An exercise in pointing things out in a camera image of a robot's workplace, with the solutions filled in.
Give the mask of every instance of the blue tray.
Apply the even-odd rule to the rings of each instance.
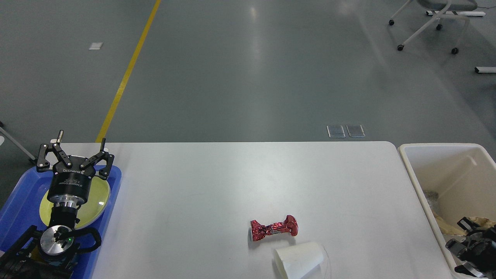
[[[95,166],[98,171],[104,166]],[[98,217],[90,227],[96,228],[102,236],[104,242],[105,231],[109,224],[110,215],[114,209],[114,204],[121,186],[121,170],[113,166],[107,181],[110,185],[110,197],[103,214]],[[47,189],[50,187],[53,172],[47,171],[38,173],[33,167],[26,171],[17,182],[12,194],[0,211],[0,250],[7,251],[12,244],[22,235],[31,225],[38,227],[38,230],[44,230],[46,225],[40,218],[40,202]],[[81,247],[89,247],[94,244],[90,235],[79,237],[77,242]],[[101,248],[91,253],[79,256],[78,264],[74,268],[74,274],[71,279],[90,279],[95,268],[98,253]]]

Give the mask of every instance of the gray floor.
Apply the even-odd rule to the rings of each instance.
[[[65,130],[93,142],[155,1],[0,2],[0,121],[33,153]],[[491,6],[490,0],[479,0]],[[108,141],[474,142],[496,157],[496,8],[434,25],[403,0],[162,1]],[[89,51],[91,42],[104,42]],[[0,205],[30,167],[0,147]]]

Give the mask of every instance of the white paper cup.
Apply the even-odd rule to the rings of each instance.
[[[274,260],[284,279],[300,279],[324,260],[320,245],[307,242],[274,251]]]

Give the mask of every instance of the yellow floor line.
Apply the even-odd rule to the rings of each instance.
[[[160,5],[161,0],[156,0],[155,5],[153,6],[152,12],[150,14],[150,17],[148,18],[148,21],[146,22],[145,28],[143,29],[143,33],[141,33],[141,37],[139,38],[138,45],[134,49],[134,53],[132,54],[131,61],[129,61],[129,65],[127,66],[127,69],[125,71],[124,77],[121,81],[121,84],[119,85],[119,89],[117,90],[116,96],[114,97],[114,100],[112,102],[112,105],[110,106],[110,109],[107,113],[107,116],[105,117],[105,120],[103,121],[102,127],[100,128],[100,132],[98,133],[98,136],[95,140],[95,142],[101,142],[102,138],[105,137],[105,134],[107,133],[107,130],[109,129],[110,122],[112,122],[112,118],[114,118],[114,114],[116,113],[117,106],[119,105],[119,102],[123,96],[125,86],[127,85],[127,81],[129,80],[129,77],[131,76],[132,69],[134,68],[134,64],[136,64],[136,60],[138,59],[139,52],[141,51],[141,48],[143,47],[143,43],[145,42],[146,35],[148,35],[148,30],[150,30],[150,26],[152,25],[153,18],[155,17],[155,14],[157,13],[158,6]]]

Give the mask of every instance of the white bin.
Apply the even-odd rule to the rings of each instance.
[[[445,248],[445,237],[422,190],[439,193],[437,214],[455,227],[464,216],[496,220],[495,162],[482,146],[473,143],[413,143],[398,151],[453,275],[473,279],[454,272],[459,261]]]

